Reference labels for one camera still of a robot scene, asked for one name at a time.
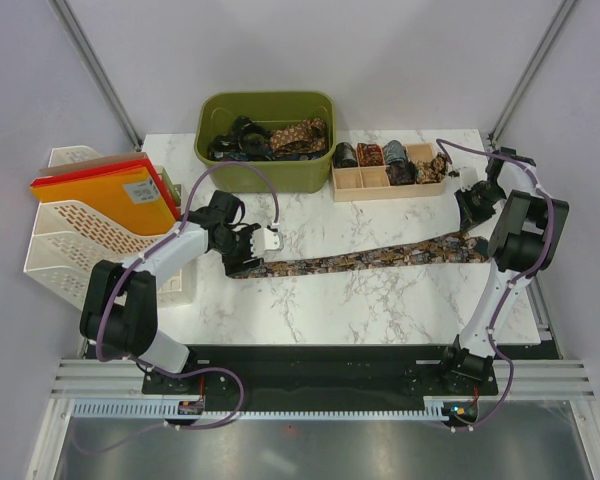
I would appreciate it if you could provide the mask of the brown cat pattern tie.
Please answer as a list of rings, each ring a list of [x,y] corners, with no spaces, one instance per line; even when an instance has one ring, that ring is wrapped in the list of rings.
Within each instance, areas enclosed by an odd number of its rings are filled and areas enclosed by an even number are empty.
[[[410,244],[374,248],[326,257],[269,261],[228,273],[232,279],[300,277],[380,268],[437,264],[480,264],[489,261],[489,241],[455,232]]]

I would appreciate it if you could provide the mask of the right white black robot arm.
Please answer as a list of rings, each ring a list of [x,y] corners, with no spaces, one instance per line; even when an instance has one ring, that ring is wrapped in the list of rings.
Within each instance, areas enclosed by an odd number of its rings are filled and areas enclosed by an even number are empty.
[[[482,152],[488,158],[486,178],[464,179],[455,198],[460,230],[467,232],[490,219],[503,205],[487,245],[490,271],[467,325],[441,359],[438,381],[447,392],[495,392],[493,361],[504,355],[498,337],[520,294],[538,272],[551,264],[570,205],[542,186],[536,162],[501,147]]]

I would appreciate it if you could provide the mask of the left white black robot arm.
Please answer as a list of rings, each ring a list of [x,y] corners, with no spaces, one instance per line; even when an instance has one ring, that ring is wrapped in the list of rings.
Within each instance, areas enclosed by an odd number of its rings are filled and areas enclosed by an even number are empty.
[[[157,290],[184,266],[213,251],[227,274],[244,273],[263,263],[256,248],[263,227],[236,221],[244,203],[215,191],[208,205],[183,214],[150,247],[122,262],[101,260],[91,270],[79,330],[94,343],[101,362],[129,357],[165,371],[165,382],[188,393],[199,382],[193,353],[158,326]]]

